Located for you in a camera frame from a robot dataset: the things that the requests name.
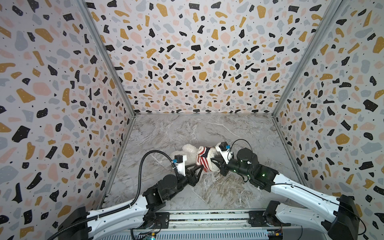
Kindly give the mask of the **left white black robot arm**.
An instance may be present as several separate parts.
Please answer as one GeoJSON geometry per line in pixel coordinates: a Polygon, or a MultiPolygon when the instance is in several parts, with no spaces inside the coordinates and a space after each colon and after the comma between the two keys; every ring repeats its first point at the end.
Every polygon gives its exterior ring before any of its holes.
{"type": "Polygon", "coordinates": [[[150,228],[157,221],[156,212],[187,185],[194,187],[202,171],[202,166],[187,165],[184,174],[166,175],[131,201],[93,211],[78,208],[50,239],[100,240],[122,230],[150,228]]]}

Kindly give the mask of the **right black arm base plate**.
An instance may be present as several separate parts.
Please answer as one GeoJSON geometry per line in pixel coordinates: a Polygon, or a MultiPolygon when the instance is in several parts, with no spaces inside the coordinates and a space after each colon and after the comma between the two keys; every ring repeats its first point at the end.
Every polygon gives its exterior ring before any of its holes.
{"type": "Polygon", "coordinates": [[[291,224],[285,224],[280,222],[276,216],[265,215],[264,210],[249,211],[248,223],[252,227],[289,227],[291,224]]]}

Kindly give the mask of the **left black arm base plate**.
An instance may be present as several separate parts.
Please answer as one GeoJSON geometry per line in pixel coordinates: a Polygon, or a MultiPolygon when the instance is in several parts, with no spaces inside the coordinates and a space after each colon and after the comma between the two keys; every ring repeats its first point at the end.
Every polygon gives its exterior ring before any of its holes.
{"type": "Polygon", "coordinates": [[[149,211],[145,216],[139,217],[139,220],[143,220],[143,222],[134,229],[167,229],[170,223],[170,213],[149,211]]]}

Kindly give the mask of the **white plush teddy bear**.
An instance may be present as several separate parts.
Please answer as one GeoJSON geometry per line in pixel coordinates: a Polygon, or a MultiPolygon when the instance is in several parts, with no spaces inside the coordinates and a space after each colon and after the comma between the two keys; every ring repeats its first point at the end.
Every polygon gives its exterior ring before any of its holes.
{"type": "MultiPolygon", "coordinates": [[[[174,151],[172,154],[171,154],[171,157],[174,157],[175,155],[186,155],[187,156],[187,161],[186,161],[186,164],[197,164],[196,162],[196,158],[197,158],[197,152],[198,152],[198,148],[196,148],[195,146],[193,145],[190,145],[190,144],[186,144],[182,147],[182,150],[181,151],[174,151]]],[[[217,157],[219,156],[220,154],[217,152],[216,150],[216,154],[214,157],[217,157]]]]}

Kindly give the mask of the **red white striped knit sweater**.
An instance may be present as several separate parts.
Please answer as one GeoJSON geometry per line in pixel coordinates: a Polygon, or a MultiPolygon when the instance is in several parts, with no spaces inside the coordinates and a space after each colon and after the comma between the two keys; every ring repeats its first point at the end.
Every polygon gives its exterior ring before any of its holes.
{"type": "Polygon", "coordinates": [[[206,172],[215,172],[216,167],[213,165],[211,158],[216,154],[215,148],[200,146],[197,152],[196,162],[203,166],[206,172]]]}

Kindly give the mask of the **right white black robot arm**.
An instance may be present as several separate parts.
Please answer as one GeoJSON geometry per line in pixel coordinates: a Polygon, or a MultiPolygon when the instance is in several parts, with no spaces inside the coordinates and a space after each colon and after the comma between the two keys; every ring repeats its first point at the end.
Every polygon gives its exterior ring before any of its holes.
{"type": "Polygon", "coordinates": [[[354,200],[346,195],[339,197],[320,193],[303,186],[277,170],[259,163],[258,157],[248,148],[238,151],[236,157],[227,149],[209,159],[221,175],[229,172],[246,178],[254,187],[292,200],[300,207],[279,201],[270,201],[264,212],[269,225],[299,225],[327,234],[332,240],[356,240],[359,236],[360,217],[354,200]]]}

